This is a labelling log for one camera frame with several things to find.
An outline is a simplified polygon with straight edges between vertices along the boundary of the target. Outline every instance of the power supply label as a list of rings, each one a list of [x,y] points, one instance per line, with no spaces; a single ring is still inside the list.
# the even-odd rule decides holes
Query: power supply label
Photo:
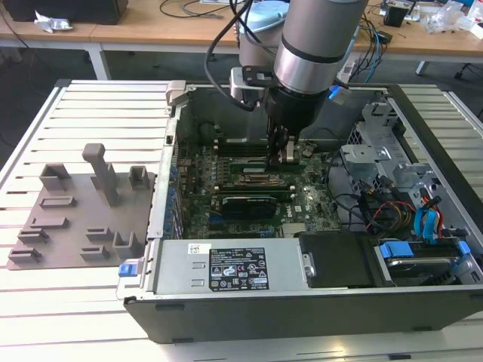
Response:
[[[210,249],[209,279],[214,292],[269,289],[265,248]]]

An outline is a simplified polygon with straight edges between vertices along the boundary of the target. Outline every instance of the gray plastic base plate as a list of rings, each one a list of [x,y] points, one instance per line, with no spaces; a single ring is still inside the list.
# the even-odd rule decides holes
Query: gray plastic base plate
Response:
[[[42,189],[8,269],[117,266],[143,255],[155,175],[148,173],[149,188],[133,190],[129,174],[117,173],[115,207],[94,187],[93,176],[70,175],[62,180],[66,191]]]

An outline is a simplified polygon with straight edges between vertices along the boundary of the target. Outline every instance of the white plastic bag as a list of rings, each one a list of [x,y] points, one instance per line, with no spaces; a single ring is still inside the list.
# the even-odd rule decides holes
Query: white plastic bag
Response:
[[[45,32],[52,34],[54,30],[72,30],[72,27],[67,19],[55,19],[53,17],[45,17],[44,15],[35,12],[37,20],[34,24]]]
[[[457,21],[464,16],[462,6],[460,2],[450,0],[436,14],[427,17],[423,23],[428,33],[458,29]]]
[[[468,19],[476,23],[483,22],[483,0],[475,0],[468,11]]]

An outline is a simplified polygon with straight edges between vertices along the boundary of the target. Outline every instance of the blue tab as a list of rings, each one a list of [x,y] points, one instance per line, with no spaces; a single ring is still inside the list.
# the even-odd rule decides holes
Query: blue tab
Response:
[[[435,233],[437,215],[434,210],[428,210],[428,216],[426,216],[426,221],[424,222],[423,238],[429,240],[430,244],[436,244],[433,235]]]
[[[387,245],[382,244],[379,249],[380,253],[383,254],[384,259],[388,259],[391,257],[391,251],[388,249]]]
[[[336,85],[333,89],[332,89],[332,92],[331,94],[329,94],[329,97],[328,99],[329,100],[332,100],[336,95],[337,95],[337,92],[339,91],[339,87],[338,85]]]
[[[463,255],[470,254],[471,250],[469,249],[468,244],[465,241],[458,241],[458,247]]]
[[[413,250],[407,241],[386,241],[380,247],[384,259],[388,258],[412,258]]]
[[[119,277],[135,277],[137,275],[136,264],[121,264],[118,271]]]
[[[423,217],[426,215],[426,220],[424,222],[423,230],[421,231],[421,223],[423,222]],[[437,213],[431,209],[423,209],[420,207],[416,210],[416,215],[414,215],[414,232],[417,236],[423,234],[423,239],[428,240],[430,244],[436,244],[434,239],[435,221]]]

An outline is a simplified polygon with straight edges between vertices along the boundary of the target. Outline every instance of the vertical gray peg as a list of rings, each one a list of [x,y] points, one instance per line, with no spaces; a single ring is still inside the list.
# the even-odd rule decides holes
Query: vertical gray peg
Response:
[[[92,165],[99,187],[106,196],[107,203],[112,207],[119,203],[119,195],[115,189],[117,183],[115,173],[109,172],[104,161],[105,152],[106,149],[102,143],[88,143],[84,147],[82,157]]]

